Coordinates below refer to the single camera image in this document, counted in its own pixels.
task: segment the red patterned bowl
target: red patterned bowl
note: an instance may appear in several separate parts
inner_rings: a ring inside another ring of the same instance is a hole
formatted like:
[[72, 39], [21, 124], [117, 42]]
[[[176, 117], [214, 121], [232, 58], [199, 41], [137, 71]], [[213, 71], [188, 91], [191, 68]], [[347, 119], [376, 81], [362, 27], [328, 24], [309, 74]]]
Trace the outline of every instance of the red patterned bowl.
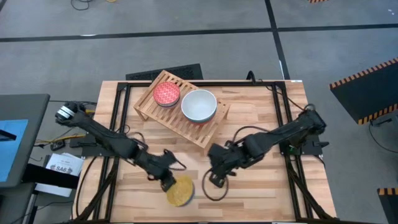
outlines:
[[180, 99], [180, 88], [172, 82], [163, 82], [155, 87], [153, 94], [159, 106], [173, 108]]

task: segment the floor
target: floor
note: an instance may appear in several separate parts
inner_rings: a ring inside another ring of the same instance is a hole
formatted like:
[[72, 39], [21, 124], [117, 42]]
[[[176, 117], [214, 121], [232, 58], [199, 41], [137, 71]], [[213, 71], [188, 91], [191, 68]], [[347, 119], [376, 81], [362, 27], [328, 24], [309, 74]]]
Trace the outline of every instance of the floor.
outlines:
[[[338, 217], [387, 223], [376, 189], [397, 186], [398, 155], [374, 143], [367, 126], [351, 119], [328, 84], [397, 57], [396, 0], [94, 0], [87, 11], [74, 10], [67, 0], [4, 1], [0, 94], [49, 93], [52, 100], [96, 101], [102, 80], [190, 63], [200, 63], [206, 79], [242, 79], [252, 70], [264, 80], [303, 80], [309, 102], [328, 124], [321, 140], [331, 143], [324, 160]], [[275, 22], [269, 20], [266, 2]], [[377, 24], [395, 25], [370, 26]], [[224, 31], [214, 34], [215, 29]], [[179, 30], [204, 31], [156, 36]], [[92, 34], [104, 35], [82, 39]], [[275, 40], [280, 40], [277, 47]], [[40, 139], [65, 130], [53, 120], [60, 106], [49, 104]], [[390, 124], [374, 134], [389, 148], [398, 145], [397, 129]], [[51, 154], [49, 148], [36, 147], [32, 157], [46, 154]], [[54, 205], [39, 211], [35, 223], [69, 216], [69, 206]]]

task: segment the black and orange striped barrier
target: black and orange striped barrier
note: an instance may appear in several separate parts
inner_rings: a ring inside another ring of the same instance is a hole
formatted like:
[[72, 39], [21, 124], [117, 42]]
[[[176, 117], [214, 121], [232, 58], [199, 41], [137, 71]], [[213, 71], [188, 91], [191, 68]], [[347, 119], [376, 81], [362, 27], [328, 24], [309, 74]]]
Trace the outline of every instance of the black and orange striped barrier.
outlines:
[[398, 195], [398, 187], [396, 187], [396, 188], [378, 189], [377, 193], [379, 195]]
[[329, 84], [358, 124], [398, 109], [398, 57]]
[[311, 4], [318, 3], [318, 2], [325, 2], [329, 0], [308, 0]]
[[388, 223], [398, 223], [398, 187], [378, 189], [377, 194]]

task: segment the desk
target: desk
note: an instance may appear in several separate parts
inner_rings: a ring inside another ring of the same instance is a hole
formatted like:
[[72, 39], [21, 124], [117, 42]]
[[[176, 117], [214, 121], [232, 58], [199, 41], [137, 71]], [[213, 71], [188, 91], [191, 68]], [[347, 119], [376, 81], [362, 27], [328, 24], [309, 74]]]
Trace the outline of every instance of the desk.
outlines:
[[[103, 82], [99, 94], [95, 120], [106, 127], [109, 127], [111, 121], [117, 84], [117, 82]], [[286, 81], [285, 84], [288, 96], [299, 105], [305, 106], [307, 99], [303, 83]], [[121, 161], [113, 201], [112, 222], [294, 220], [285, 161], [278, 146], [274, 146], [256, 165], [246, 170], [238, 169], [238, 175], [229, 178], [229, 193], [226, 198], [220, 202], [212, 202], [204, 196], [200, 184], [203, 174], [210, 167], [208, 158], [203, 156], [203, 149], [189, 143], [153, 120], [143, 122], [132, 107], [146, 88], [134, 87], [131, 89], [126, 120], [126, 124], [131, 127], [130, 133], [140, 131], [145, 136], [151, 153], [160, 154], [165, 148], [173, 151], [175, 156], [188, 167], [186, 171], [174, 172], [174, 176], [189, 175], [195, 184], [195, 197], [187, 206], [173, 207], [167, 203], [166, 194], [160, 189], [159, 182], [149, 182], [142, 169]], [[231, 103], [224, 125], [220, 127], [215, 137], [215, 142], [218, 144], [224, 144], [227, 139], [231, 139], [234, 132], [244, 125], [256, 125], [266, 129], [278, 127], [272, 92], [265, 87], [212, 86], [204, 89]], [[121, 102], [115, 129], [119, 128], [123, 99], [124, 92], [120, 97]], [[280, 107], [284, 111], [281, 96], [279, 101]], [[293, 117], [296, 118], [300, 110], [294, 106], [291, 106], [291, 110]], [[245, 129], [240, 132], [238, 137], [254, 132], [256, 131]], [[92, 158], [88, 158], [85, 161], [82, 173], [86, 171], [91, 160]], [[335, 208], [322, 163], [313, 156], [303, 156], [302, 160], [309, 191], [327, 213], [335, 216]], [[93, 163], [83, 183], [79, 201], [80, 212], [88, 205], [97, 191], [101, 165], [102, 158], [99, 158]], [[206, 189], [214, 197], [223, 193], [223, 189], [217, 189], [209, 183], [206, 185]], [[304, 217], [305, 207], [302, 195], [299, 189], [297, 192], [301, 214]], [[107, 197], [108, 194], [105, 193], [101, 204], [100, 218], [104, 217]]]

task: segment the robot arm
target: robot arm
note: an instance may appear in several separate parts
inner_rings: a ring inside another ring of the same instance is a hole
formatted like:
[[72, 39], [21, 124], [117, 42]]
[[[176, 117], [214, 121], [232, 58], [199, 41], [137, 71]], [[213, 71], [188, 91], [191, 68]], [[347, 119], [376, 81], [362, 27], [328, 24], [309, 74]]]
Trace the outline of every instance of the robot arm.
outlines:
[[325, 122], [315, 110], [305, 110], [296, 120], [268, 133], [259, 132], [236, 142], [227, 141], [227, 149], [213, 144], [208, 153], [211, 162], [209, 180], [221, 188], [227, 175], [236, 175], [233, 169], [245, 169], [261, 161], [272, 146], [288, 141], [290, 145], [300, 147], [307, 135], [321, 134], [325, 127]]
[[168, 191], [175, 179], [169, 166], [177, 159], [172, 152], [164, 150], [164, 154], [156, 156], [147, 152], [148, 146], [138, 139], [130, 139], [123, 133], [116, 133], [105, 128], [85, 114], [83, 105], [66, 102], [55, 115], [58, 124], [68, 127], [79, 127], [92, 134], [96, 142], [125, 160], [131, 159], [148, 174], [148, 180], [160, 180], [164, 192]]

